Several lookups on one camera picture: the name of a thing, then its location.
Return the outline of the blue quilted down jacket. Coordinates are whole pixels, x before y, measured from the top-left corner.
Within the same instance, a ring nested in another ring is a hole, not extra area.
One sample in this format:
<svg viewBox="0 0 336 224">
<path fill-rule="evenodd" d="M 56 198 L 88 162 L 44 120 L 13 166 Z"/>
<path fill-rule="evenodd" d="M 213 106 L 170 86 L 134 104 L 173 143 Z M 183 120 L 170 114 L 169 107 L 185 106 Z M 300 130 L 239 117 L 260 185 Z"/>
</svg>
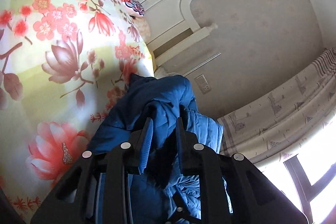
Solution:
<svg viewBox="0 0 336 224">
<path fill-rule="evenodd" d="M 198 111 L 190 81 L 182 76 L 161 79 L 132 75 L 127 93 L 112 107 L 88 149 L 95 154 L 112 150 L 130 134 L 153 120 L 150 155 L 143 174 L 130 184 L 134 223 L 165 223 L 176 211 L 177 193 L 191 216 L 201 217 L 198 176 L 183 176 L 179 169 L 176 122 L 182 118 L 186 131 L 215 152 L 222 144 L 223 126 Z"/>
</svg>

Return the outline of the cream patterned curtain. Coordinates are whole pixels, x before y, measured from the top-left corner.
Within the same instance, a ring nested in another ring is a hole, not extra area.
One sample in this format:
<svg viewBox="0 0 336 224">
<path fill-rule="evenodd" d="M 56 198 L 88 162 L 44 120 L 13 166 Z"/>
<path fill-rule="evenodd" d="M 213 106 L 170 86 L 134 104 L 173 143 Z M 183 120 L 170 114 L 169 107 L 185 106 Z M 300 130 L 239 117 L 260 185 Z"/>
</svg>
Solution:
<svg viewBox="0 0 336 224">
<path fill-rule="evenodd" d="M 259 99 L 221 117 L 222 155 L 257 167 L 293 157 L 335 116 L 335 49 Z"/>
</svg>

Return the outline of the floral bed sheet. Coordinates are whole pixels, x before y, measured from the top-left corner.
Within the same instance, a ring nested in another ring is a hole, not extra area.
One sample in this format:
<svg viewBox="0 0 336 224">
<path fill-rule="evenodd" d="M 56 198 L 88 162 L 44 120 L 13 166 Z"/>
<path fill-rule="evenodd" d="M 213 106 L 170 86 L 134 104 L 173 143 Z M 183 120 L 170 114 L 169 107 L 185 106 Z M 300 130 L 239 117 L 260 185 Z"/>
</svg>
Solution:
<svg viewBox="0 0 336 224">
<path fill-rule="evenodd" d="M 121 0 L 1 0 L 1 189 L 25 223 L 151 54 Z"/>
</svg>

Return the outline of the patterned red blue pillow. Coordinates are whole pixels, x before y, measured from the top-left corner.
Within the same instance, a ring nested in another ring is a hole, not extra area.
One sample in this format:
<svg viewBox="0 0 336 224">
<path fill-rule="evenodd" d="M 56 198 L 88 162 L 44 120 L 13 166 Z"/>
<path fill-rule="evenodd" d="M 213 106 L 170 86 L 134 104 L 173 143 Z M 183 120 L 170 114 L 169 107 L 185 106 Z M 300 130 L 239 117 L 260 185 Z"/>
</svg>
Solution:
<svg viewBox="0 0 336 224">
<path fill-rule="evenodd" d="M 143 6 L 137 0 L 121 0 L 127 13 L 135 18 L 141 18 L 145 15 Z"/>
</svg>

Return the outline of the wall socket plate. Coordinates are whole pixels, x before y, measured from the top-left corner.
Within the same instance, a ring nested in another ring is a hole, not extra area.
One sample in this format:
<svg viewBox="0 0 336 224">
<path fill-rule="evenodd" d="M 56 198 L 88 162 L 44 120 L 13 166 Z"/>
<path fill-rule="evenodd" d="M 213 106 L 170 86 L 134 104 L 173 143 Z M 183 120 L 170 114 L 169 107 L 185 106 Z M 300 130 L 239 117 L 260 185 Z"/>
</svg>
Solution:
<svg viewBox="0 0 336 224">
<path fill-rule="evenodd" d="M 195 77 L 195 82 L 203 94 L 206 94 L 212 90 L 204 74 Z"/>
</svg>

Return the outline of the window frame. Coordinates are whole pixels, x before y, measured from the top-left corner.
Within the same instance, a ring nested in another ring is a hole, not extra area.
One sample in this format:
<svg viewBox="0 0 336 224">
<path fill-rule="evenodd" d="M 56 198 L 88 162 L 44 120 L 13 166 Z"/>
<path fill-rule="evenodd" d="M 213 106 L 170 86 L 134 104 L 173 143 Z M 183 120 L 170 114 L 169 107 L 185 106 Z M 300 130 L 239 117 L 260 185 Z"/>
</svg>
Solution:
<svg viewBox="0 0 336 224">
<path fill-rule="evenodd" d="M 311 184 L 297 156 L 284 162 L 291 179 L 294 182 L 303 214 L 307 217 L 308 223 L 313 223 L 313 213 L 310 202 L 313 201 L 335 178 L 335 163 L 327 172 L 314 184 Z"/>
</svg>

